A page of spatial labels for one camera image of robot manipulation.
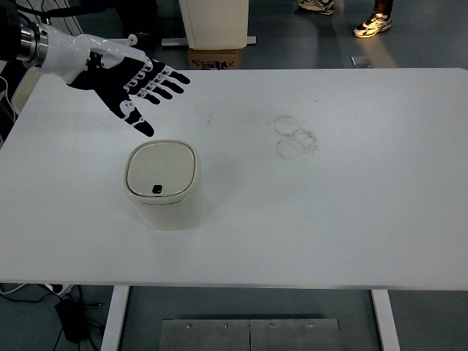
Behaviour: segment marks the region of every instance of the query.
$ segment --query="metal plate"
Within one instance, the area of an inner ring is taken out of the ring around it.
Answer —
[[[338,320],[164,320],[159,351],[343,350]]]
[[[248,320],[164,320],[159,351],[249,351]]]
[[[372,67],[371,60],[367,55],[351,56],[352,65],[358,68]]]
[[[251,351],[343,350],[338,320],[251,320]]]

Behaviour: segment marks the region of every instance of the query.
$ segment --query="floor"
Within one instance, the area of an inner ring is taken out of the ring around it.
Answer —
[[[158,0],[158,26],[165,37],[184,37],[177,1]],[[352,69],[351,56],[367,55],[373,68],[461,67],[468,69],[468,2],[455,11],[448,0],[395,1],[393,26],[370,39],[352,35],[370,15],[372,0],[336,0],[333,16],[299,10],[293,0],[250,0],[249,35],[257,44],[242,52],[241,69]],[[121,37],[112,10],[79,17],[84,31]],[[176,69],[188,69],[187,48],[155,48],[149,56]],[[365,85],[357,86],[366,92]],[[3,290],[14,285],[2,284]],[[83,286],[89,331],[97,347],[105,324],[112,287]],[[17,300],[39,300],[47,291],[28,285],[9,294]],[[466,350],[468,292],[390,291],[402,350]],[[80,294],[72,290],[74,299]],[[0,298],[0,350],[52,350],[61,324],[48,295],[39,303]],[[158,350],[163,319],[170,318],[321,317],[339,319],[345,350],[380,350],[368,291],[248,290],[133,287],[129,295],[121,350]],[[62,335],[57,350],[78,350]],[[82,341],[79,350],[93,350]]]

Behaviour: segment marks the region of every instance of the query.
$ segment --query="sneaker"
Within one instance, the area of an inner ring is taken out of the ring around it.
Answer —
[[[335,11],[333,0],[295,0],[295,2],[303,9],[315,11],[321,15],[331,15]]]
[[[372,13],[369,19],[354,29],[354,34],[360,38],[370,38],[380,31],[386,31],[392,26],[391,15],[385,16],[381,13]]]

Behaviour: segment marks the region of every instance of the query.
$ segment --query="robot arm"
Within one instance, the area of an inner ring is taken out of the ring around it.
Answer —
[[[7,32],[0,54],[5,61],[21,60],[27,68],[61,77],[69,86],[94,90],[119,118],[149,137],[151,125],[135,108],[130,95],[159,104],[184,92],[189,78],[138,49],[87,34],[70,36],[45,25],[19,25],[15,3],[0,0],[1,29]]]

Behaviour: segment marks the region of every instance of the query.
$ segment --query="white table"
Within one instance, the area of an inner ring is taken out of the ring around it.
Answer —
[[[137,106],[197,149],[200,226],[146,227],[123,178],[148,138],[45,76],[0,151],[1,282],[468,289],[466,71],[186,74]]]

